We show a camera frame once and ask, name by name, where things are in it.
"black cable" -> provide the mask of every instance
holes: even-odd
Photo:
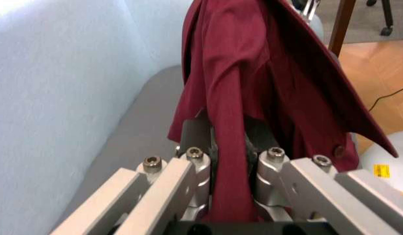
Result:
[[[377,98],[377,99],[376,99],[376,102],[374,102],[373,106],[371,106],[371,108],[370,108],[368,111],[371,112],[371,110],[374,109],[374,107],[376,106],[376,104],[377,104],[377,102],[378,102],[379,100],[381,100],[381,99],[383,99],[383,98],[390,97],[390,96],[392,96],[392,95],[395,95],[395,94],[397,94],[397,93],[399,93],[399,92],[401,92],[401,91],[403,91],[403,88],[400,89],[400,90],[398,90],[398,91],[396,91],[396,92],[394,92],[394,93],[392,93],[392,94],[388,94],[388,95],[381,96],[381,97]]]

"maroon jacket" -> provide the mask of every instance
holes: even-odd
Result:
[[[358,156],[348,132],[397,156],[339,65],[285,0],[194,0],[184,21],[185,87],[169,138],[207,108],[219,146],[211,221],[252,221],[244,115],[268,123],[292,159],[323,154],[340,171]]]

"wooden floor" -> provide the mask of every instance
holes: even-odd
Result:
[[[339,59],[367,109],[403,88],[403,41],[346,44]],[[380,100],[371,114],[386,134],[403,130],[403,91]],[[360,154],[371,144],[358,136]]]

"jacket sleeve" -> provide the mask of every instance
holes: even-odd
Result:
[[[241,87],[268,57],[265,22],[256,1],[209,1],[202,32],[207,111],[219,147],[210,219],[252,221]]]

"couch cushion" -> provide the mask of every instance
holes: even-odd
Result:
[[[57,225],[120,167],[135,170],[152,155],[171,159],[176,144],[166,136],[182,89],[180,66],[162,70],[145,84],[91,164]]]

